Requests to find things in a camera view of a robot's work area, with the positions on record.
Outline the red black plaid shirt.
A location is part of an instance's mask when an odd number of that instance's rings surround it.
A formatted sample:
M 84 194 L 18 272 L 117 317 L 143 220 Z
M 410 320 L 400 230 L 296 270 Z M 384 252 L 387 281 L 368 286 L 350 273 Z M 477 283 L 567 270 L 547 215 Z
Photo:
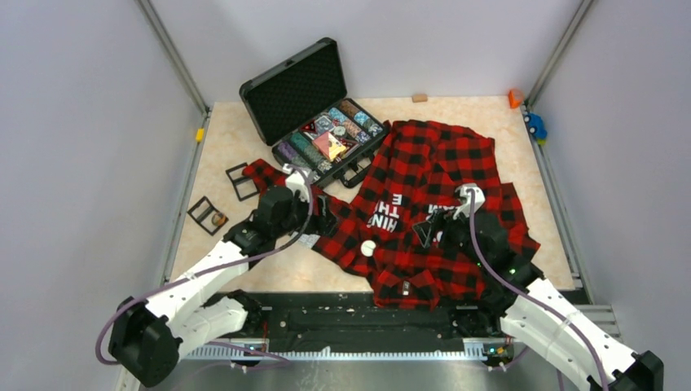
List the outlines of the red black plaid shirt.
M 307 240 L 314 253 L 365 278 L 376 305 L 433 309 L 442 299 L 481 296 L 486 285 L 478 262 L 442 247 L 441 231 L 427 233 L 432 217 L 460 205 L 458 188 L 467 183 L 482 189 L 486 199 L 476 210 L 498 218 L 509 247 L 526 258 L 536 254 L 539 244 L 517 192 L 500 179 L 492 138 L 436 121 L 384 127 L 387 135 L 355 198 L 328 197 L 335 233 Z

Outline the black square brooch box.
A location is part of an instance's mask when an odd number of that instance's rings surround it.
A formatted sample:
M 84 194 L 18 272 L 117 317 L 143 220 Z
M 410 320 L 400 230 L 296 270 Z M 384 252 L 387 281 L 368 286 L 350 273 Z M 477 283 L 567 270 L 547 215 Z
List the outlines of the black square brooch box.
M 231 183 L 237 200 L 240 202 L 252 199 L 260 194 L 254 181 L 244 174 L 244 170 L 248 166 L 247 162 L 243 162 L 225 170 L 225 175 Z

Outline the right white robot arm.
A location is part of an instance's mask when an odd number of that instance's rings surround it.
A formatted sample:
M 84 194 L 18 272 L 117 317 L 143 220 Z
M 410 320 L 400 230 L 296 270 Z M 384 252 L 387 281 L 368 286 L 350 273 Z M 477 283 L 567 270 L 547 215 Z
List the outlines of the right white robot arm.
M 442 209 L 414 225 L 421 243 L 459 250 L 480 265 L 486 281 L 478 326 L 502 332 L 552 364 L 579 390 L 661 390 L 664 364 L 637 353 L 597 326 L 558 292 L 542 271 L 511 248 L 508 231 L 491 213 Z

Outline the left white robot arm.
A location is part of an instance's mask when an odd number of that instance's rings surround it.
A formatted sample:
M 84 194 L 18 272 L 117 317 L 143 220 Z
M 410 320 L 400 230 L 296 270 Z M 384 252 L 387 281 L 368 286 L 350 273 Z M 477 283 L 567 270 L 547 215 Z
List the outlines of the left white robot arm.
M 192 350 L 225 334 L 256 334 L 262 323 L 256 304 L 242 292 L 218 292 L 251 263 L 280 252 L 279 238 L 333 233 L 332 207 L 327 195 L 310 195 L 302 185 L 270 187 L 185 274 L 117 307 L 108 352 L 141 385 L 153 387 Z

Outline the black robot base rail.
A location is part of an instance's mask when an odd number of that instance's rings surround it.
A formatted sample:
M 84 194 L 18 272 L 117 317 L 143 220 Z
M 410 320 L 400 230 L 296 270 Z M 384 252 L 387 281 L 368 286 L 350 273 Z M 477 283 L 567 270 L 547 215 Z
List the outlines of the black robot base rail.
M 497 318 L 474 303 L 444 299 L 430 310 L 380 308 L 368 292 L 251 292 L 244 326 L 225 337 L 257 340 L 272 353 L 467 353 L 493 365 L 521 349 Z

